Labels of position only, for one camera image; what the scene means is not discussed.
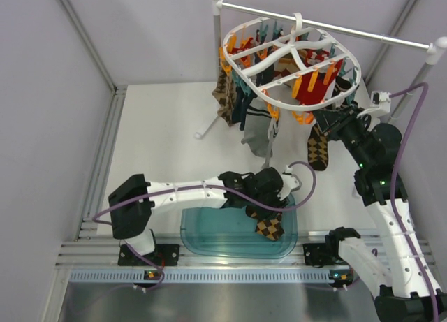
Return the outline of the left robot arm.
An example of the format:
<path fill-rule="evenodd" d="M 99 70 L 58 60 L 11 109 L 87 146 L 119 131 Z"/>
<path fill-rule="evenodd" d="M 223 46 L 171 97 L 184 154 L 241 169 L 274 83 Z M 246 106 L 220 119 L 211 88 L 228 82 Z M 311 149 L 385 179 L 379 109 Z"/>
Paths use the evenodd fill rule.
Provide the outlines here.
<path fill-rule="evenodd" d="M 227 208 L 256 214 L 273 221 L 288 206 L 288 197 L 299 182 L 291 172 L 273 167 L 257 173 L 224 172 L 195 182 L 150 182 L 143 174 L 130 176 L 109 196 L 112 236 L 131 245 L 143 264 L 154 262 L 158 248 L 149 220 L 156 212 Z"/>

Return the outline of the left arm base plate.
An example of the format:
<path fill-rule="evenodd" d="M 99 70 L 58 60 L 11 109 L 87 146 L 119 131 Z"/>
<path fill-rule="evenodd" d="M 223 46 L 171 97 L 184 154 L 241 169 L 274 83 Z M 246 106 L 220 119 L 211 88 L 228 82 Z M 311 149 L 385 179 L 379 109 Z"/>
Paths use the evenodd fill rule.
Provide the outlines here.
<path fill-rule="evenodd" d="M 157 244 L 155 252 L 143 256 L 157 266 L 177 266 L 179 259 L 178 244 Z M 119 250 L 118 266 L 145 266 L 146 262 L 138 258 L 126 244 Z"/>

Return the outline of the brown argyle sock front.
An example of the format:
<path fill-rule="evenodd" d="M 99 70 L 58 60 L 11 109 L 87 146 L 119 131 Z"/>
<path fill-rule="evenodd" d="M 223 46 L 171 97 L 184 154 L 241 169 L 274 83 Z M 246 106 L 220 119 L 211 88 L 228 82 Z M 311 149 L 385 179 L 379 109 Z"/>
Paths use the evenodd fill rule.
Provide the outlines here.
<path fill-rule="evenodd" d="M 307 140 L 307 160 L 315 171 L 324 171 L 329 164 L 328 139 L 317 124 L 312 126 Z"/>

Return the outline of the white oval clip hanger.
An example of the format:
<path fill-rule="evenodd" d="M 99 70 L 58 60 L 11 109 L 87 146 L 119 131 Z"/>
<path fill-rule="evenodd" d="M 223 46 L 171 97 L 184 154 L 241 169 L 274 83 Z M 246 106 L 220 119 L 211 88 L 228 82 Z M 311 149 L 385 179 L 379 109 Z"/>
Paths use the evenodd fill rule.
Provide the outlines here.
<path fill-rule="evenodd" d="M 222 68 L 271 110 L 313 112 L 353 98 L 361 80 L 358 60 L 322 29 L 303 24 L 289 34 L 271 17 L 236 26 L 219 48 Z"/>

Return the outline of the brown argyle sock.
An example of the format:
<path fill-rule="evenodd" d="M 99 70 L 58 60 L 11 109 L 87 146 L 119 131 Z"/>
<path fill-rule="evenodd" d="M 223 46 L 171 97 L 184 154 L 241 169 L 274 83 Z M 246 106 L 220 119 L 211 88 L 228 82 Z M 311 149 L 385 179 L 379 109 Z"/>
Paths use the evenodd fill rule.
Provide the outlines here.
<path fill-rule="evenodd" d="M 315 171 L 324 171 L 329 164 L 328 139 L 317 124 L 312 126 L 307 140 L 307 160 Z"/>
<path fill-rule="evenodd" d="M 266 219 L 258 221 L 255 228 L 255 233 L 267 238 L 270 241 L 278 241 L 285 233 L 282 224 L 282 215 L 279 214 L 273 219 Z"/>

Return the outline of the brown argyle sock back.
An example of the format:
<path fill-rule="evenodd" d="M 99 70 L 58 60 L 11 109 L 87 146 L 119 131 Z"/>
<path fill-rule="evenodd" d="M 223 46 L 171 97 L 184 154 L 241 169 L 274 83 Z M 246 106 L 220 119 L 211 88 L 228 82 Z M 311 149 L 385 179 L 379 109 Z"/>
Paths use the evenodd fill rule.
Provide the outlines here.
<path fill-rule="evenodd" d="M 267 238 L 270 241 L 278 241 L 285 233 L 282 224 L 282 215 L 279 214 L 273 219 L 266 219 L 258 221 L 255 228 L 255 233 Z"/>

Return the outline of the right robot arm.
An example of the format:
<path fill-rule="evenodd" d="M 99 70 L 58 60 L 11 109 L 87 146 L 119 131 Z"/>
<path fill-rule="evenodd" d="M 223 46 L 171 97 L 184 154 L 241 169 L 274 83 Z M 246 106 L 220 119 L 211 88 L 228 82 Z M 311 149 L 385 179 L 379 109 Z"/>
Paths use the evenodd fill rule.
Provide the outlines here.
<path fill-rule="evenodd" d="M 328 140 L 342 142 L 358 165 L 354 189 L 379 232 L 384 265 L 353 228 L 339 227 L 325 237 L 326 256 L 349 264 L 368 288 L 380 321 L 442 321 L 446 293 L 428 267 L 409 211 L 407 192 L 397 174 L 402 134 L 393 125 L 370 129 L 361 110 L 317 110 L 316 124 Z"/>

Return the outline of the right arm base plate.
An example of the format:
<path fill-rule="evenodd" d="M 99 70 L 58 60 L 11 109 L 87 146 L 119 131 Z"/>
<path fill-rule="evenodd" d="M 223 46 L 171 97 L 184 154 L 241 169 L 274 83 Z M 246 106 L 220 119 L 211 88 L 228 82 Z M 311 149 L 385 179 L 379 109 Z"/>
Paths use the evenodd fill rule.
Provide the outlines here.
<path fill-rule="evenodd" d="M 323 268 L 331 265 L 343 265 L 344 261 L 338 259 L 324 243 L 303 244 L 305 265 L 314 268 Z"/>

